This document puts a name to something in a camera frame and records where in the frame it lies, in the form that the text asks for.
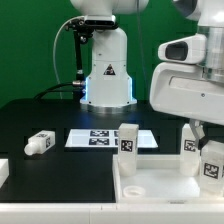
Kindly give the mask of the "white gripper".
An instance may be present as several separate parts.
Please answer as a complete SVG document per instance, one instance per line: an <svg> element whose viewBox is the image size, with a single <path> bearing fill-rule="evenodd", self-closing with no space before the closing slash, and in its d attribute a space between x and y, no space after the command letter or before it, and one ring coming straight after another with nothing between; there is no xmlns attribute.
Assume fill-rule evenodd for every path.
<svg viewBox="0 0 224 224"><path fill-rule="evenodd" d="M150 104L154 110L190 118L195 146L207 143L204 122L224 125L224 34L209 32L161 44Z"/></svg>

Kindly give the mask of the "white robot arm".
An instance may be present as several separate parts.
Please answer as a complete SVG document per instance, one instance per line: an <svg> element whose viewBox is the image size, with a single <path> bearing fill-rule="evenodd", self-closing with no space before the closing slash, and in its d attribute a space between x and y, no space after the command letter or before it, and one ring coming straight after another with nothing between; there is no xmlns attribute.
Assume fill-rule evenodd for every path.
<svg viewBox="0 0 224 224"><path fill-rule="evenodd" d="M224 125L224 0L171 0L197 32L163 44L172 26L169 7L159 0L159 15L147 16L150 0L69 0L71 24L80 41L90 41L87 83L81 106L99 112L134 108L139 99L162 112L190 120L200 149L215 142L205 123Z"/></svg>

